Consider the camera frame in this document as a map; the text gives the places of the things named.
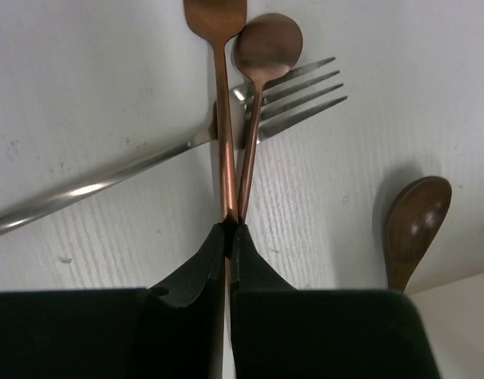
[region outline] fork handle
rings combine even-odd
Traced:
[[[238,208],[236,201],[233,131],[231,129],[226,53],[224,49],[225,44],[216,44],[213,46],[217,87],[217,140],[219,141],[220,207],[223,220],[228,219],[237,222]]]

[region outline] spoon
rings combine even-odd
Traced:
[[[249,205],[263,89],[266,83],[283,77],[294,67],[302,47],[303,37],[299,26],[289,17],[278,13],[255,18],[244,27],[236,41],[234,63],[254,84],[253,110],[238,195],[239,223],[245,223]]]
[[[412,182],[394,200],[385,225],[389,289],[405,290],[444,222],[451,198],[446,179],[428,176]]]
[[[238,221],[233,133],[227,87],[225,46],[246,23],[246,0],[184,0],[189,28],[213,49],[217,88],[220,207],[223,219]]]

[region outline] metal handle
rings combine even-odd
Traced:
[[[205,129],[191,138],[174,145],[172,148],[149,153],[115,168],[90,175],[79,182],[62,187],[54,192],[28,200],[0,215],[0,235],[75,204],[86,197],[123,182],[136,174],[140,174],[156,164],[211,140],[212,136],[208,129]]]
[[[220,207],[223,220],[238,221],[233,131],[224,45],[214,46],[217,87],[217,140],[219,141]]]
[[[256,160],[257,137],[259,136],[259,121],[261,120],[261,104],[263,88],[256,88],[254,94],[254,111],[250,118],[249,135],[247,136],[245,155],[243,156],[242,175],[240,177],[240,193],[238,196],[238,221],[245,223],[249,207],[250,188]]]

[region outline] fork tines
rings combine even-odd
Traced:
[[[297,69],[293,69],[284,77],[277,79],[276,81],[269,82],[265,87],[265,92],[267,92],[270,88],[274,88],[278,85],[287,83],[295,78],[302,77],[312,71],[321,68],[322,66],[327,65],[330,62],[333,62],[335,58],[326,58],[321,59],[320,61],[310,63],[308,65],[304,65],[298,67]],[[276,101],[282,100],[284,101],[287,97],[297,94],[300,91],[304,91],[308,88],[312,88],[316,84],[320,84],[321,82],[334,77],[340,73],[339,70],[333,70],[331,72],[327,72],[324,74],[319,75],[318,77],[313,77],[311,79],[305,80],[301,83],[294,84],[288,88],[284,88],[279,91],[270,91],[271,93],[265,93],[263,98],[263,106],[266,107],[267,105],[274,103]],[[317,113],[325,111],[330,107],[334,107],[338,103],[342,103],[344,100],[347,99],[347,96],[337,97],[332,100],[327,100],[323,103],[319,103],[318,105],[305,109],[304,111],[300,111],[296,114],[288,115],[286,117],[277,118],[276,120],[270,120],[271,118],[275,118],[283,114],[284,112],[290,111],[293,108],[299,107],[305,103],[311,102],[314,99],[317,99],[327,93],[333,92],[338,88],[343,87],[343,83],[334,84],[333,86],[329,86],[327,88],[319,89],[312,93],[307,93],[303,96],[298,98],[294,98],[290,101],[283,103],[282,105],[278,105],[271,109],[263,110],[261,113],[261,121],[264,122],[264,125],[261,126],[260,129],[260,141],[263,141],[266,138],[274,136],[285,129],[292,127],[293,125],[314,116]],[[240,103],[244,104],[246,107],[245,111],[245,118],[250,119],[250,114],[252,111],[252,101],[253,101],[253,86],[249,83],[242,84],[236,88],[233,88],[232,92],[238,98]]]

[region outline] stainless steel handle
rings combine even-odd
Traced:
[[[0,215],[0,235],[8,233],[18,227],[22,227],[32,221],[41,219],[53,212],[77,203],[99,191],[123,182],[136,174],[140,174],[156,164],[173,158],[183,152],[195,148],[212,140],[208,129],[204,129],[191,138],[179,142],[172,148],[151,152],[145,156],[138,157],[123,165],[98,172],[75,182],[69,186],[63,186],[54,192],[27,200],[9,211]]]

